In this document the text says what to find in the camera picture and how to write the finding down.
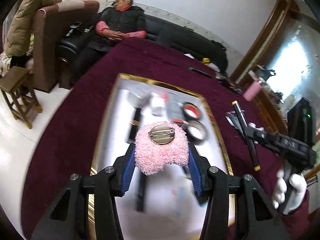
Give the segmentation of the white gloved right hand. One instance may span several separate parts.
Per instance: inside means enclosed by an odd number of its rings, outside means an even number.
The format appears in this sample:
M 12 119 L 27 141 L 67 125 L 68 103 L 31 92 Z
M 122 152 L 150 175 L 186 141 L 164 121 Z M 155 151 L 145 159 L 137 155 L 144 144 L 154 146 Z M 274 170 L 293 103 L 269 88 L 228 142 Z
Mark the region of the white gloved right hand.
M 277 183 L 271 202 L 279 213 L 288 215 L 302 204 L 306 194 L 307 183 L 301 173 L 291 174 L 287 181 L 285 181 L 285 175 L 287 173 L 283 168 L 277 172 Z

